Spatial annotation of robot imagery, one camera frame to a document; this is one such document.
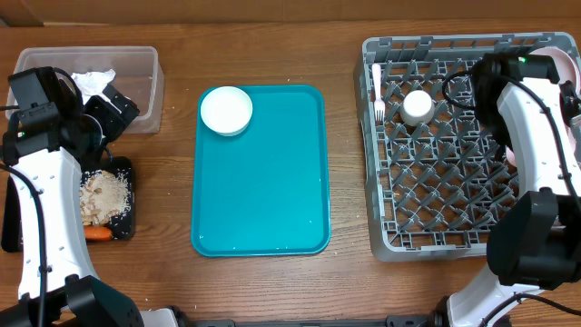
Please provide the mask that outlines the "white tissue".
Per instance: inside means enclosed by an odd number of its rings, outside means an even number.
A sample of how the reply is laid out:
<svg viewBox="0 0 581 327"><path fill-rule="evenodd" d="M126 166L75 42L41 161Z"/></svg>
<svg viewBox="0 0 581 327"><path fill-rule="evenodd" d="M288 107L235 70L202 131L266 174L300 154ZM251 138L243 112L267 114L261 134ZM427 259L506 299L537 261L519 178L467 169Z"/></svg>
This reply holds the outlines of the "white tissue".
<svg viewBox="0 0 581 327"><path fill-rule="evenodd" d="M87 102L92 96L103 93L105 87L113 81L116 72L109 69L104 72L87 72L84 74L73 73L72 78Z"/></svg>

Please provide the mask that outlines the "white round plate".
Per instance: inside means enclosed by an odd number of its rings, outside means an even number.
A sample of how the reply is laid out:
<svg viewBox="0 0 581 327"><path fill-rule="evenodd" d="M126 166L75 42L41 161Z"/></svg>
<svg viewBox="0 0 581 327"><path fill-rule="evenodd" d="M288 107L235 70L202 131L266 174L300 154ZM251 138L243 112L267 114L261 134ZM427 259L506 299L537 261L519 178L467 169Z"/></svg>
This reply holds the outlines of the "white round plate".
<svg viewBox="0 0 581 327"><path fill-rule="evenodd" d="M566 129L566 131L567 131L567 136L568 136L570 146L571 146L572 150L575 151L576 150L576 139L573 136L572 132L568 128ZM506 149L506 158L507 158L507 162L510 165L512 165L514 167L517 166L516 157L515 157L514 153L509 148Z"/></svg>

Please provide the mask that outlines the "orange carrot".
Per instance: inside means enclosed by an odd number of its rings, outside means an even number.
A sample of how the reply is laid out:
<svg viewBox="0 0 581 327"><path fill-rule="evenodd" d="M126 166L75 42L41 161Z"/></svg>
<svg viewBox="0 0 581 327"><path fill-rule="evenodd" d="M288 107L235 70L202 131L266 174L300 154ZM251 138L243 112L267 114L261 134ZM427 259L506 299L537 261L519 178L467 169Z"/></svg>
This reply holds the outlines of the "orange carrot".
<svg viewBox="0 0 581 327"><path fill-rule="evenodd" d="M113 232L104 226L85 226L84 236L90 242L108 242L113 239Z"/></svg>

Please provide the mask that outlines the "white plastic cup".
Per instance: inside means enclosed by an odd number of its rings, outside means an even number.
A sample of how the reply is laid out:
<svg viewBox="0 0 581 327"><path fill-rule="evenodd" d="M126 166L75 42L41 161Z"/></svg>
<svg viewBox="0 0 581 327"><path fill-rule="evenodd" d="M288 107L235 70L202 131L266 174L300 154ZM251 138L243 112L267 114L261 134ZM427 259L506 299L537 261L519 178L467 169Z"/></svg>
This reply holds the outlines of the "white plastic cup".
<svg viewBox="0 0 581 327"><path fill-rule="evenodd" d="M430 95L422 90L408 93L402 103L400 116L410 126L428 124L435 113L435 105Z"/></svg>

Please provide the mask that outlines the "white bowl with crumbs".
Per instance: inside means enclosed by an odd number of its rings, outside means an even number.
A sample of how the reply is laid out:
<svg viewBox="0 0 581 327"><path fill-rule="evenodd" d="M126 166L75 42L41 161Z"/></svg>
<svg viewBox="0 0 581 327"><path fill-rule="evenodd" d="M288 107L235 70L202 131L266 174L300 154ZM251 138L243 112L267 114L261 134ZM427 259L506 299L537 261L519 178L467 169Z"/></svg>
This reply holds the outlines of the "white bowl with crumbs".
<svg viewBox="0 0 581 327"><path fill-rule="evenodd" d="M221 86L207 93L200 104L201 119L217 134L241 134L251 121L253 104L241 88Z"/></svg>

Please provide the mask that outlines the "white plastic fork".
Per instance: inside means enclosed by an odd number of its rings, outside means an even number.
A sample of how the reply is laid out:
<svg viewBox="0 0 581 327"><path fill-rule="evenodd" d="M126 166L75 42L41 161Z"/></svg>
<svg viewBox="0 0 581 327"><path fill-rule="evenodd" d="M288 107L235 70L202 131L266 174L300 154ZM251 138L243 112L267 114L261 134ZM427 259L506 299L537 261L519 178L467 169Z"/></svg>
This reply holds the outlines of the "white plastic fork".
<svg viewBox="0 0 581 327"><path fill-rule="evenodd" d="M373 64L371 67L374 99L374 113L377 122L383 123L386 112L386 104L381 96L381 67L379 64Z"/></svg>

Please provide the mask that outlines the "pink bowl with cereal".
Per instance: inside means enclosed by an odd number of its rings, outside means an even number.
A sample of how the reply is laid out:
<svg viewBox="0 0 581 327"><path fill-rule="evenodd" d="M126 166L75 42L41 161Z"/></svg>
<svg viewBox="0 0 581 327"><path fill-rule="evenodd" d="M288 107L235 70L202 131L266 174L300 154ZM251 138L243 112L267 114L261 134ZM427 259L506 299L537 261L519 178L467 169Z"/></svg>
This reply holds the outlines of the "pink bowl with cereal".
<svg viewBox="0 0 581 327"><path fill-rule="evenodd" d="M580 94L580 69L571 56L554 46L542 47L531 52L532 55L550 56L556 66L559 84L571 82L576 94Z"/></svg>

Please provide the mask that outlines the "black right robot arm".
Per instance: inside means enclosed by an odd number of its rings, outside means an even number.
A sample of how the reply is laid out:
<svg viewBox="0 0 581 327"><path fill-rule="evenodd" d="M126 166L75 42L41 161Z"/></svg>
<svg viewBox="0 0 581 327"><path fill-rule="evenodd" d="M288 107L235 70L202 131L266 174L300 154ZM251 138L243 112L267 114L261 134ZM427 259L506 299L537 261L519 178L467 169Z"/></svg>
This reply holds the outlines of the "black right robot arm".
<svg viewBox="0 0 581 327"><path fill-rule="evenodd" d="M569 131L580 117L577 83L539 54L484 54L467 70L476 118L516 158L519 195L491 230L487 263L461 291L444 297L429 326L508 326L509 312L580 280L580 162Z"/></svg>

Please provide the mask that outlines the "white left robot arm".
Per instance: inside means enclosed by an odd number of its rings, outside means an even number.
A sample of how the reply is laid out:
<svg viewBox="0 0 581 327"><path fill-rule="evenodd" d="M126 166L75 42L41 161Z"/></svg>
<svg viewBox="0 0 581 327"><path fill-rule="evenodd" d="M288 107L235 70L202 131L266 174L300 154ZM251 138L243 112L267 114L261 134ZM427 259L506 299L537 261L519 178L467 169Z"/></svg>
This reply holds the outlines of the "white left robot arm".
<svg viewBox="0 0 581 327"><path fill-rule="evenodd" d="M186 326L178 308L141 311L102 282L84 235L82 167L100 161L138 115L135 103L107 85L83 102L64 70L31 68L8 78L17 101L1 144L1 168L17 192L24 264L18 303L1 312L4 326Z"/></svg>

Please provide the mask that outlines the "grey dishwasher rack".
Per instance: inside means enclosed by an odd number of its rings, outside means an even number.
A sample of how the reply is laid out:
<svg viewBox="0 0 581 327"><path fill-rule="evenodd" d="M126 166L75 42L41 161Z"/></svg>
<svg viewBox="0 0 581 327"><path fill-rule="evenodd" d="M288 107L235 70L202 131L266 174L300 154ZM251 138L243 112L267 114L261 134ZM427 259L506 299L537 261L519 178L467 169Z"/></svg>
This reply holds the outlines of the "grey dishwasher rack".
<svg viewBox="0 0 581 327"><path fill-rule="evenodd" d="M524 55L554 46L573 60L575 39L564 32L371 37L354 70L356 106L366 163L369 241L383 262L482 256L490 230L514 204L517 171L471 107L467 70L487 53ZM374 113L371 67L381 67L383 123ZM410 126L405 96L427 92L428 124Z"/></svg>

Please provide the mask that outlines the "black tray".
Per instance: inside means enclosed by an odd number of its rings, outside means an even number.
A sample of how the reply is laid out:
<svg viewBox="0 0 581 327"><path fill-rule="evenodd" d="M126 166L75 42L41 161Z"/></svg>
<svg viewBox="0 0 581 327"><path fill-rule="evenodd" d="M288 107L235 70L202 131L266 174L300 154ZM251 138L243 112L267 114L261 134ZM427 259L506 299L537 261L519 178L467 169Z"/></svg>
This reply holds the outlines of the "black tray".
<svg viewBox="0 0 581 327"><path fill-rule="evenodd" d="M112 240L129 240L134 235L135 225L135 196L134 196L134 179L133 166L131 161L126 157L115 157L107 159L92 170L83 172L82 181L85 173L91 173L97 170L103 170L109 173L121 173L129 183L130 205L128 213L120 217L114 217L109 223L103 225L113 232ZM18 206L18 196L15 189L15 183L8 181L5 198L4 226L2 229L1 244L3 250L8 253L20 252L23 248L23 237L20 227L20 209Z"/></svg>

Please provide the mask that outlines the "clear plastic bin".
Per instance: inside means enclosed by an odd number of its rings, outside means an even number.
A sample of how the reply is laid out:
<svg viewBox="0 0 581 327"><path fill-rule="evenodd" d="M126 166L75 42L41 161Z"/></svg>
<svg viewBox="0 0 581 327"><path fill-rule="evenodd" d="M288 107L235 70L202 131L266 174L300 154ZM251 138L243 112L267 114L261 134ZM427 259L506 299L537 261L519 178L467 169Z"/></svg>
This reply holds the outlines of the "clear plastic bin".
<svg viewBox="0 0 581 327"><path fill-rule="evenodd" d="M15 65L17 73L53 66L68 74L105 72L113 69L113 87L129 97L140 114L125 130L128 134L160 131L164 98L164 74L152 46L69 46L26 48Z"/></svg>

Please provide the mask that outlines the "spilled rice and peanuts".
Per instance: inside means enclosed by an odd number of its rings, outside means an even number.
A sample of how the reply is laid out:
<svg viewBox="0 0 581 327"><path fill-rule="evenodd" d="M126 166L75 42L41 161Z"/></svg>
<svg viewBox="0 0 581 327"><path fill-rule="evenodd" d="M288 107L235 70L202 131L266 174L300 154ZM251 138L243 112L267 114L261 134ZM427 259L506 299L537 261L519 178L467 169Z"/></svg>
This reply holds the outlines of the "spilled rice and peanuts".
<svg viewBox="0 0 581 327"><path fill-rule="evenodd" d="M129 183L121 173L85 173L80 187L83 225L103 226L125 215L131 209L129 197Z"/></svg>

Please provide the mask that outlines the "teal serving tray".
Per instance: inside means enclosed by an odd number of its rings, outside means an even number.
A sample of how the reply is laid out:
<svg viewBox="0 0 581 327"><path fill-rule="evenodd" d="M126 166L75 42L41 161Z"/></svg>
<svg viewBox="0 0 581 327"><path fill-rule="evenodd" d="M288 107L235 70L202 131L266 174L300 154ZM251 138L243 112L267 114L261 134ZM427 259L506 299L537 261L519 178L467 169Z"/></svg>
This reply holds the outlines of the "teal serving tray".
<svg viewBox="0 0 581 327"><path fill-rule="evenodd" d="M193 248L206 257L304 255L330 242L330 186L321 92L307 84L245 85L247 127L196 124Z"/></svg>

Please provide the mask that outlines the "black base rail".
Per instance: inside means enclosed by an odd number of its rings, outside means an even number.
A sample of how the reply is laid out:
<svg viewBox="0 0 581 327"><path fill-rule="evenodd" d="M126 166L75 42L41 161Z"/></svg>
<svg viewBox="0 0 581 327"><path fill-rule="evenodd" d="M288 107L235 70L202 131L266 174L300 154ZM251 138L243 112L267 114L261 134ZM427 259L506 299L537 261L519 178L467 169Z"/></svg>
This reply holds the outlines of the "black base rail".
<svg viewBox="0 0 581 327"><path fill-rule="evenodd" d="M427 315L395 315L379 320L320 320L235 322L233 320L191 321L191 327L429 327Z"/></svg>

